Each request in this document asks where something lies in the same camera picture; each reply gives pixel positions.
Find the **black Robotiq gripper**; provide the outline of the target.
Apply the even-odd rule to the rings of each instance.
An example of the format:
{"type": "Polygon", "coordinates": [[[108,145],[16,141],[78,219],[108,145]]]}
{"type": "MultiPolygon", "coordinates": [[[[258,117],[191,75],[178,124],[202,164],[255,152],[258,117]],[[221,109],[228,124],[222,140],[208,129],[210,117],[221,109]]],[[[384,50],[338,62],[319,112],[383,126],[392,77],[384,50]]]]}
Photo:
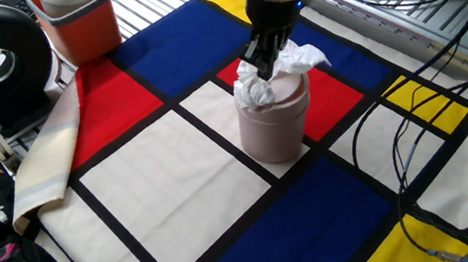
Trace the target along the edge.
{"type": "Polygon", "coordinates": [[[245,11],[252,24],[251,40],[239,58],[257,68],[257,75],[268,81],[280,51],[293,31],[301,0],[246,0],[245,11]]]}

